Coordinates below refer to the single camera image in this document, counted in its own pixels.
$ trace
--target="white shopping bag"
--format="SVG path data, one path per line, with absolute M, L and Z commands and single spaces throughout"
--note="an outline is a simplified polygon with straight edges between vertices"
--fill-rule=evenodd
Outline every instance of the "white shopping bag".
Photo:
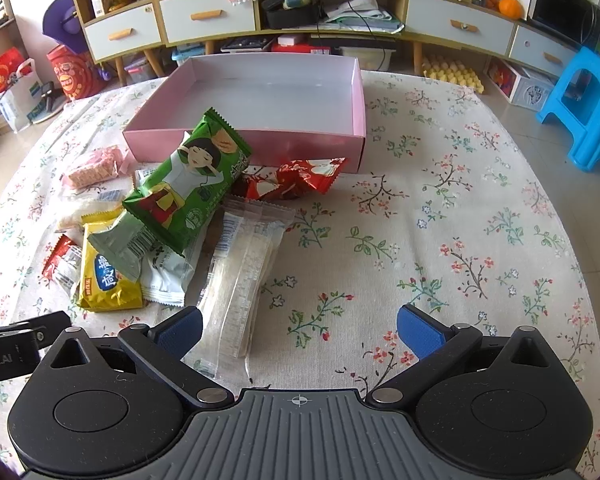
M 31 72 L 22 75 L 22 69 L 31 67 Z M 16 81 L 0 94 L 0 111 L 14 132 L 23 130 L 44 111 L 42 83 L 36 74 L 34 61 L 29 58 L 16 70 Z

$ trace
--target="table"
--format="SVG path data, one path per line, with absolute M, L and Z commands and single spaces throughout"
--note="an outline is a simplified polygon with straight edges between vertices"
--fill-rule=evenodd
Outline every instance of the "table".
M 296 218 L 262 287 L 249 359 L 254 386 L 358 388 L 413 365 L 398 339 L 409 301 L 445 324 L 508 335 L 537 325 L 587 399 L 594 434 L 579 466 L 600 475 L 600 340 L 580 267 L 551 202 L 491 111 L 467 88 L 363 72 L 367 140 L 359 174 L 289 205 Z M 69 104 L 0 200 L 0 321 L 65 309 L 91 336 L 155 322 L 158 304 L 94 314 L 40 271 L 59 235 L 62 168 L 123 142 L 153 80 Z M 87 193 L 129 189 L 128 178 Z M 0 457 L 26 378 L 0 383 Z

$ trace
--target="wooden cabinet leg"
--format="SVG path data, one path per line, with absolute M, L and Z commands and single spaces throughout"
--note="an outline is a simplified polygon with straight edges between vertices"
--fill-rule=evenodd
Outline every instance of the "wooden cabinet leg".
M 126 86 L 126 72 L 125 66 L 122 64 L 122 57 L 116 58 L 116 72 L 118 72 L 118 79 L 120 80 L 120 86 Z
M 151 65 L 151 68 L 154 69 L 155 75 L 158 77 L 164 77 L 164 70 L 162 69 L 162 65 L 158 57 L 154 54 L 154 51 L 150 48 L 144 51 L 144 55 L 147 58 L 147 61 Z
M 422 75 L 422 43 L 413 42 L 413 73 Z

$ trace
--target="microwave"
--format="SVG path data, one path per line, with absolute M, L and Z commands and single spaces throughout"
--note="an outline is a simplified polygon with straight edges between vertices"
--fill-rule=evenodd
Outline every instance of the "microwave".
M 600 7 L 589 0 L 518 0 L 534 26 L 576 48 L 595 50 L 600 39 Z

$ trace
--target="metal screw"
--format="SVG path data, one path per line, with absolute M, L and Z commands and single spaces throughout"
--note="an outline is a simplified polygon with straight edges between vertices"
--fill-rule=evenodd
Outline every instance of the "metal screw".
M 215 404 L 226 399 L 227 393 L 222 388 L 204 388 L 198 392 L 198 400 L 207 404 Z
M 395 388 L 378 388 L 374 390 L 371 397 L 375 402 L 382 402 L 383 404 L 393 404 L 402 399 L 402 392 Z

